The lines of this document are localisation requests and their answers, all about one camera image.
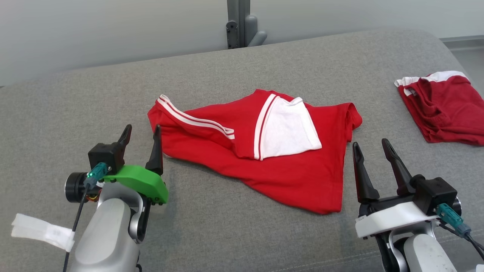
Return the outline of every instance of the teal connector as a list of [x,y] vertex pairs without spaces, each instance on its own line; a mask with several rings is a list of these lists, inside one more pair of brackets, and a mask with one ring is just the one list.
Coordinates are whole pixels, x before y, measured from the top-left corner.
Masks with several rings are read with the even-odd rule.
[[84,180],[84,188],[94,188],[98,180],[102,179],[109,172],[108,166],[105,163],[98,163],[91,172],[88,173],[86,180]]
[[436,213],[444,222],[451,225],[460,237],[464,237],[470,233],[470,227],[464,224],[464,219],[449,207],[449,205],[445,203],[438,205]]

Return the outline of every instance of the white wall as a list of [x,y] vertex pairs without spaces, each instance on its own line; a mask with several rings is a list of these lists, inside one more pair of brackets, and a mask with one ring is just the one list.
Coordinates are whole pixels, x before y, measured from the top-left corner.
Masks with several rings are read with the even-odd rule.
[[401,27],[438,38],[484,34],[483,0],[251,0],[267,43]]
[[0,0],[0,86],[225,49],[227,0]]
[[[267,43],[379,27],[484,34],[482,0],[251,0]],[[226,49],[227,0],[0,0],[0,86],[66,69]]]

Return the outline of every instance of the gray cushion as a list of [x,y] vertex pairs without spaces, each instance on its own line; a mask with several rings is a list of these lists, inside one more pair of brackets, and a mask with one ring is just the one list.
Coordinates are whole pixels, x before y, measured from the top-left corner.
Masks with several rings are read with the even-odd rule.
[[[380,30],[75,70],[4,87],[0,270],[61,270],[62,250],[10,237],[15,214],[71,227],[77,205],[65,200],[67,176],[88,171],[90,148],[115,141],[128,123],[133,134],[126,162],[144,165],[152,145],[146,113],[162,93],[181,110],[230,102],[257,88],[316,106],[354,102],[363,124],[353,140],[380,195],[396,194],[381,149],[386,137],[412,174],[441,176],[459,191],[466,223],[482,242],[484,150],[426,143],[393,85],[403,76],[444,70],[463,68],[437,38]],[[358,239],[354,229],[359,204],[350,144],[344,176],[342,211],[317,215],[203,166],[165,158],[170,201],[151,210],[140,263],[146,271],[381,270],[375,240]],[[85,205],[77,241],[94,210]],[[478,263],[468,242],[442,230],[437,236],[458,269]]]

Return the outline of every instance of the red t-shirt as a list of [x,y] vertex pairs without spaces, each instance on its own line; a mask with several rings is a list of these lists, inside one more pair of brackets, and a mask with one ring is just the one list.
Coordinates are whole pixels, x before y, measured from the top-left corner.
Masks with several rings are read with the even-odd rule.
[[352,103],[314,107],[256,90],[227,104],[181,112],[164,95],[148,112],[163,153],[234,177],[289,206],[341,211],[343,163],[362,123]]

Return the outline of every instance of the white tape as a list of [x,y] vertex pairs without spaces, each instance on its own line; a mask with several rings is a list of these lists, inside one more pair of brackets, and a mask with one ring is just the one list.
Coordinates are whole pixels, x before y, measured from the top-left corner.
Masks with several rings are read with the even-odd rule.
[[35,217],[17,213],[12,222],[12,237],[35,239],[47,242],[67,252],[74,245],[74,232],[66,227],[50,224]]

